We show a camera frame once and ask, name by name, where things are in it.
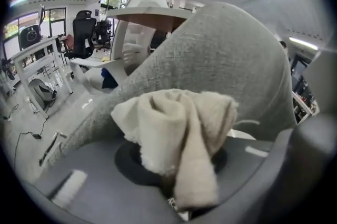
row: white towel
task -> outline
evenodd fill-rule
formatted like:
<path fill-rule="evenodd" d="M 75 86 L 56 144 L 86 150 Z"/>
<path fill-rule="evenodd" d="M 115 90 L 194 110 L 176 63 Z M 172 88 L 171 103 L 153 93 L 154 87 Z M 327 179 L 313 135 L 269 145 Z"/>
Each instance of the white towel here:
<path fill-rule="evenodd" d="M 119 104 L 111 116 L 141 146 L 142 165 L 175 176 L 179 211 L 218 203 L 211 157 L 223 145 L 238 104 L 227 95 L 178 89 L 146 93 Z"/>

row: desk leg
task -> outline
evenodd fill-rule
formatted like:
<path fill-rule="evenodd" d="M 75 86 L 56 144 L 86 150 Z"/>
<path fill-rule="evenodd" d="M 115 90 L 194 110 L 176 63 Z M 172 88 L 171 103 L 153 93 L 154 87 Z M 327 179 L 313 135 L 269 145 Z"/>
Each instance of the desk leg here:
<path fill-rule="evenodd" d="M 69 93 L 72 94 L 73 90 L 70 87 L 70 84 L 69 84 L 69 82 L 68 82 L 68 80 L 67 80 L 67 78 L 65 76 L 64 71 L 63 71 L 62 64 L 60 63 L 60 58 L 58 57 L 59 53 L 57 51 L 56 41 L 53 42 L 53 50 L 54 50 L 55 62 L 56 62 L 56 65 L 58 67 L 58 71 L 59 71 L 59 73 L 61 75 L 62 81 L 67 86 L 67 88 L 69 90 Z"/>
<path fill-rule="evenodd" d="M 47 50 L 47 47 L 44 48 L 44 53 L 46 56 L 48 56 L 48 50 Z M 55 82 L 55 86 L 58 85 L 58 82 L 57 82 L 57 79 L 56 79 L 56 75 L 55 75 L 55 72 L 53 71 L 53 68 L 52 68 L 52 63 L 48 63 L 48 66 L 49 66 L 49 70 L 51 72 L 51 76 L 53 77 L 53 80 Z"/>
<path fill-rule="evenodd" d="M 48 115 L 45 113 L 45 111 L 42 109 L 42 107 L 38 104 L 36 99 L 34 98 L 34 95 L 31 93 L 28 87 L 28 79 L 25 77 L 25 74 L 23 73 L 23 67 L 22 67 L 22 62 L 21 61 L 14 61 L 14 65 L 17 71 L 17 75 L 19 75 L 20 81 L 26 90 L 29 99 L 31 102 L 34 104 L 34 106 L 38 109 L 39 113 L 43 116 L 44 119 L 48 119 Z"/>

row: gray cloth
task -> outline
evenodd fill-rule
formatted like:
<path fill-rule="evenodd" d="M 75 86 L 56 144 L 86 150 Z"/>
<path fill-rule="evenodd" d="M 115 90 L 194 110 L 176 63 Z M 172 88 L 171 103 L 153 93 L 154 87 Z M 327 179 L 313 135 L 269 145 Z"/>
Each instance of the gray cloth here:
<path fill-rule="evenodd" d="M 132 97 L 162 89 L 214 91 L 239 103 L 238 120 L 260 125 L 237 129 L 273 141 L 295 126 L 290 66 L 281 44 L 255 18 L 226 3 L 213 3 L 184 22 L 113 92 L 63 145 L 52 164 L 92 141 L 121 134 L 110 112 Z"/>

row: floor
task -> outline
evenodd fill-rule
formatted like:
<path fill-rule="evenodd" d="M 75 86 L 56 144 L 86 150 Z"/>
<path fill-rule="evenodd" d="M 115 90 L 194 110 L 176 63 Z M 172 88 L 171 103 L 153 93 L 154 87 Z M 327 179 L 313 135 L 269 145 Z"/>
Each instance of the floor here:
<path fill-rule="evenodd" d="M 101 50 L 94 52 L 90 60 L 100 61 L 101 58 L 109 55 L 110 52 Z M 63 69 L 66 73 L 70 73 L 69 65 L 64 65 Z M 60 131 L 66 136 L 71 135 L 96 107 L 99 99 L 103 97 L 89 94 L 81 84 L 72 80 L 70 75 L 67 75 L 73 90 L 73 94 L 69 94 L 66 86 L 63 86 L 58 70 L 55 73 L 58 80 L 57 86 L 47 76 L 43 76 L 42 73 L 35 75 L 35 78 L 43 80 L 57 91 L 56 101 L 47 111 L 49 115 L 47 121 L 39 113 L 34 114 L 36 109 L 31 105 L 22 85 L 19 85 L 17 91 L 6 101 L 5 111 L 7 113 L 15 105 L 19 104 L 18 109 L 13 112 L 11 118 L 4 121 L 3 146 L 8 160 L 13 166 L 15 147 L 20 133 L 28 131 L 41 133 L 43 127 L 42 139 L 36 140 L 30 134 L 21 134 L 17 146 L 15 170 L 21 178 L 28 182 L 34 182 L 42 173 L 43 168 L 39 166 L 38 161 L 49 147 L 56 131 Z"/>

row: fluorescent light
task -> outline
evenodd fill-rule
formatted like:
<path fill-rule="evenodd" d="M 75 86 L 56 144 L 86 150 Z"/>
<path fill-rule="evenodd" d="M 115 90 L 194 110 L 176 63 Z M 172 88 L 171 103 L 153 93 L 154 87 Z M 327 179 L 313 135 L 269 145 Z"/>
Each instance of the fluorescent light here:
<path fill-rule="evenodd" d="M 10 7 L 12 7 L 12 6 L 14 6 L 14 5 L 18 4 L 18 3 L 21 3 L 21 2 L 23 2 L 23 1 L 25 1 L 25 0 L 13 0 L 13 1 L 11 2 L 11 4 L 10 4 Z"/>
<path fill-rule="evenodd" d="M 289 37 L 289 39 L 292 41 L 292 42 L 296 42 L 296 43 L 299 43 L 299 44 L 302 44 L 304 46 L 307 46 L 311 49 L 314 49 L 314 50 L 318 50 L 318 47 L 314 44 L 311 44 L 309 42 L 306 42 L 306 41 L 302 41 L 302 40 L 298 40 L 297 38 L 294 38 L 294 37 Z"/>

